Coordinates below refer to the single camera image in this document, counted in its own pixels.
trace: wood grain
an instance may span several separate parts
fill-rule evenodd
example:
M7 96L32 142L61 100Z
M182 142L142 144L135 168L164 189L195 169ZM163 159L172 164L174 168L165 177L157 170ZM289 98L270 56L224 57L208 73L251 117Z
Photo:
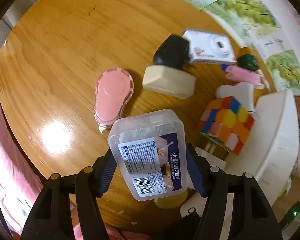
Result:
M124 68L134 79L124 116L170 108L185 125L186 141L199 144L197 120L216 88L231 84L218 65L186 66L197 77L189 99L142 90L154 52L186 27L225 34L183 0L40 0L26 12L0 50L0 101L18 142L46 178L77 173L107 151L109 132L98 131L93 105L95 82L109 68ZM258 90L256 98L265 93ZM105 222L136 232L153 233L180 218L178 209L136 201L118 169L98 204Z

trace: clear plastic box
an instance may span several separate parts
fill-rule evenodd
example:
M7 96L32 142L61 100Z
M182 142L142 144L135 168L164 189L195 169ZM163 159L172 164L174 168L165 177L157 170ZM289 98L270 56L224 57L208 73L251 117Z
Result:
M184 126L172 110L118 119L108 144L136 200L167 197L187 189Z

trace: barcode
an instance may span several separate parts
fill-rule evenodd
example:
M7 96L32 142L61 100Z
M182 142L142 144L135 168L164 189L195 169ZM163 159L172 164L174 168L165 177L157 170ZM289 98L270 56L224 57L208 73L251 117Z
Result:
M154 193L149 177L134 179L140 194Z

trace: red square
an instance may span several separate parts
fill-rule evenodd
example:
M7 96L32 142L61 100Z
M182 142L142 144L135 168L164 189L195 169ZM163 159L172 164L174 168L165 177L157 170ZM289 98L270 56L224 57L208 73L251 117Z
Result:
M244 145L243 142L242 142L242 141L239 141L238 144L237 144L237 146L235 147L233 153L234 153L235 155L239 155L240 152L241 152L241 150L242 150L242 148L243 148L243 145Z
M221 104L221 109L227 109L227 108L229 108L232 98L233 97L223 98L223 102Z
M199 120L199 122L197 123L197 126L195 127L194 130L197 132L201 132L205 123L206 123L206 121Z
M251 130L254 123L254 119L251 115L248 115L247 121L244 124L244 127L247 128L249 131Z

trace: pink tube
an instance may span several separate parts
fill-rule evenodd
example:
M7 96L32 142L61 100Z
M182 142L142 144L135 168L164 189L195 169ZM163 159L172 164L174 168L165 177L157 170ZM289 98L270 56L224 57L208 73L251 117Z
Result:
M258 74L238 66L229 66L225 72L227 72L226 78L234 82L247 82L256 86L261 84L261 78Z

